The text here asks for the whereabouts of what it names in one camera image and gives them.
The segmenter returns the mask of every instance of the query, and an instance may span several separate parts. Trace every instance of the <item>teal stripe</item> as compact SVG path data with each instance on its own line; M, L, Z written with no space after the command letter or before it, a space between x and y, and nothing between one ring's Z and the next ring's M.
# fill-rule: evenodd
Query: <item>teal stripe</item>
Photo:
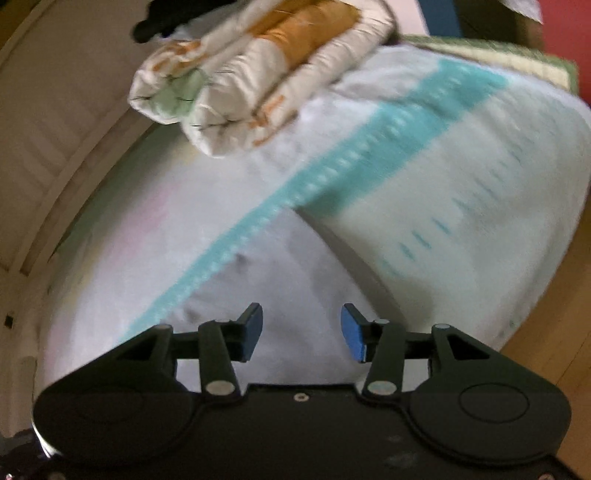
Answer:
M407 96L381 103L372 118L351 137L311 162L218 237L185 274L132 323L123 340L165 318L231 260L233 254L282 208L304 207L317 217L334 215L395 174L466 112L506 84L504 77L478 66L440 60L438 70Z

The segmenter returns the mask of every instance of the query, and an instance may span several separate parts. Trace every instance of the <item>screw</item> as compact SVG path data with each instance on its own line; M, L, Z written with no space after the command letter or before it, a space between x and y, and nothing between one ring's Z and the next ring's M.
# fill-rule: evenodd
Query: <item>screw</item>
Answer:
M308 401L309 399L310 399L310 396L306 395L305 393L296 393L294 395L295 401Z
M215 395L217 397L224 397L231 393L234 393L236 387L234 387L233 383L230 383L226 380L214 380L213 382L209 382L205 387L205 390L211 395Z
M376 380L375 382L371 382L368 385L368 390L373 393L374 395L380 395L386 397L388 395L392 395L396 393L398 387L394 385L392 382L388 382L385 380Z

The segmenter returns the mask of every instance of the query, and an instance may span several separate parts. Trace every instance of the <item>folded blanket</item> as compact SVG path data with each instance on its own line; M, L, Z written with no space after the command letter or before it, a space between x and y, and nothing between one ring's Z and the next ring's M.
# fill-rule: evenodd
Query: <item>folded blanket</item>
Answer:
M381 0L254 0L200 40L157 50L129 102L159 123L181 123L208 155L256 147L394 26Z

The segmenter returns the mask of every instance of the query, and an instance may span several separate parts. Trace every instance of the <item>white quilt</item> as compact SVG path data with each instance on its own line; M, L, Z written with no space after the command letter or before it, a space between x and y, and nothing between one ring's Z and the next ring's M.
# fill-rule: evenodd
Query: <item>white quilt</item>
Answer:
M408 46L248 154L210 158L162 127L59 250L37 389L166 318L286 208L352 247L412 330L451 323L500 348L567 249L589 152L580 100Z

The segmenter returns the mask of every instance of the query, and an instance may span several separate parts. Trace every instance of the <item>red surface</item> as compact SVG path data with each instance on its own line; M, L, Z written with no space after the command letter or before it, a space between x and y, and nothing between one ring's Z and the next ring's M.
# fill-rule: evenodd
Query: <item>red surface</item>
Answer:
M540 0L547 53L579 66L581 97L591 103L591 0Z

